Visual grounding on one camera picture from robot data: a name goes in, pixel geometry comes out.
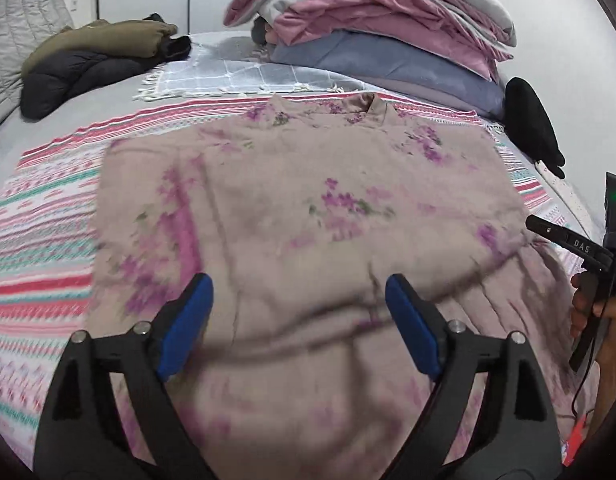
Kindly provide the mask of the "olive and black jacket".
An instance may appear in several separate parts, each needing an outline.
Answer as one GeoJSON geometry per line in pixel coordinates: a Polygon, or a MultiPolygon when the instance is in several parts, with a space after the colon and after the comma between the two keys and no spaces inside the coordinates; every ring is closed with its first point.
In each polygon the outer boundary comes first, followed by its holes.
{"type": "Polygon", "coordinates": [[[184,61],[191,51],[191,38],[157,13],[144,20],[67,27],[22,64],[21,115],[38,122],[77,96],[184,61]]]}

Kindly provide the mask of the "striped patterned bed blanket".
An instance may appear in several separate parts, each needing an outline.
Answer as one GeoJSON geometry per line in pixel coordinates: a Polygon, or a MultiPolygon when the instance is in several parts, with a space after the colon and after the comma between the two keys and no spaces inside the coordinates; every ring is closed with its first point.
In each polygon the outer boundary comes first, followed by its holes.
{"type": "MultiPolygon", "coordinates": [[[[472,113],[385,93],[359,94],[376,94],[437,122],[482,125],[506,144],[500,126],[472,113]]],[[[280,98],[323,102],[359,94],[280,98]]],[[[110,144],[242,114],[275,97],[160,106],[82,128],[21,156],[0,192],[0,431],[23,460],[32,457],[44,396],[65,341],[74,330],[88,330],[97,255],[96,200],[110,144]]],[[[566,210],[550,194],[548,175],[523,162],[543,194],[530,214],[564,223],[566,210]]]]}

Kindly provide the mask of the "pink floral padded jacket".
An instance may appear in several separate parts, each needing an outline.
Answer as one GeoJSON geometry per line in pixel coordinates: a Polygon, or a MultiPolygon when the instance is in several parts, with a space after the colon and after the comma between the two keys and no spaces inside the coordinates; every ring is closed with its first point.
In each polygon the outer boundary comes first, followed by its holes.
{"type": "Polygon", "coordinates": [[[525,333],[568,436],[596,378],[567,364],[574,267],[524,227],[542,197],[500,136],[376,94],[276,96],[119,139],[102,160],[86,326],[127,330],[208,274],[208,324],[168,390],[210,467],[376,479],[433,388],[385,306],[400,273],[475,333],[525,333]]]}

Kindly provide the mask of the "blue folded blanket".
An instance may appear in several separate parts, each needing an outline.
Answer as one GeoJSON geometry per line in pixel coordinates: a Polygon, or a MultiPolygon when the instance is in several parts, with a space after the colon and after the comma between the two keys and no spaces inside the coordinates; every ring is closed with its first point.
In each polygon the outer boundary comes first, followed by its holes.
{"type": "Polygon", "coordinates": [[[489,118],[503,117],[504,91],[498,84],[395,39],[333,32],[295,46],[277,44],[270,49],[270,60],[329,70],[361,81],[372,77],[419,84],[476,105],[486,110],[489,118]]]}

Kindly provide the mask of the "mauve folded blanket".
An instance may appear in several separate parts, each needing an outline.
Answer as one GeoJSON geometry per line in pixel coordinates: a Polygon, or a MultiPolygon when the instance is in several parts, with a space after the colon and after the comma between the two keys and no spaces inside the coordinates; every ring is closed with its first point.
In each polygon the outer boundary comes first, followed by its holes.
{"type": "Polygon", "coordinates": [[[411,99],[456,108],[457,110],[464,110],[465,112],[468,112],[469,110],[474,110],[474,112],[476,112],[480,116],[489,116],[489,113],[486,110],[483,110],[476,105],[465,102],[457,98],[456,96],[451,96],[451,94],[426,88],[420,86],[419,84],[409,84],[408,82],[403,81],[372,77],[367,77],[364,79],[364,81],[368,84],[374,84],[374,86],[376,87],[381,87],[385,90],[399,93],[401,94],[401,96],[408,96],[408,98],[411,99]]]}

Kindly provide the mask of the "grey quilted headboard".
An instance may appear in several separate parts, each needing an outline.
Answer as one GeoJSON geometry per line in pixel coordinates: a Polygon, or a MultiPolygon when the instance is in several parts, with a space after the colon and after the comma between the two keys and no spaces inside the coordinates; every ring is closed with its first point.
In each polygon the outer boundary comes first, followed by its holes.
{"type": "Polygon", "coordinates": [[[23,63],[72,24],[65,0],[0,0],[0,125],[19,104],[23,63]]]}

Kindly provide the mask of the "light blue checked sheet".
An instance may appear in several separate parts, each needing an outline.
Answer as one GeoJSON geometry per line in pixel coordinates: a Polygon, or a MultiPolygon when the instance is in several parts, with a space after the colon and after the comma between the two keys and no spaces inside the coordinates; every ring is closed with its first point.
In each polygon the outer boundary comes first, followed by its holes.
{"type": "Polygon", "coordinates": [[[135,97],[145,102],[171,98],[227,98],[291,93],[376,91],[373,84],[317,68],[276,64],[257,49],[193,44],[184,61],[163,63],[143,79],[135,97]]]}

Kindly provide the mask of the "black garment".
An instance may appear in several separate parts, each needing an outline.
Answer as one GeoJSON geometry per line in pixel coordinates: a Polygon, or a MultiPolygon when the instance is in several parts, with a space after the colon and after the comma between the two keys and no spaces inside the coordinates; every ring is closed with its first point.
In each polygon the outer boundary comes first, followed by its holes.
{"type": "Polygon", "coordinates": [[[503,125],[506,135],[534,164],[542,162],[553,176],[565,179],[565,157],[550,118],[532,86],[520,77],[506,84],[503,125]]]}

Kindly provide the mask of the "grey and pink folded quilt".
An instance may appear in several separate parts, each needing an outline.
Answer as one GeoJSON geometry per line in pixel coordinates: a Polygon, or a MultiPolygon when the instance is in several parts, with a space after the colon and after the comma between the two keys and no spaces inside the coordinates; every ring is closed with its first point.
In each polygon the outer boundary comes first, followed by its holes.
{"type": "Polygon", "coordinates": [[[232,0],[223,23],[260,16],[290,47],[337,30],[393,38],[489,81],[512,58],[513,18],[499,0],[232,0]]]}

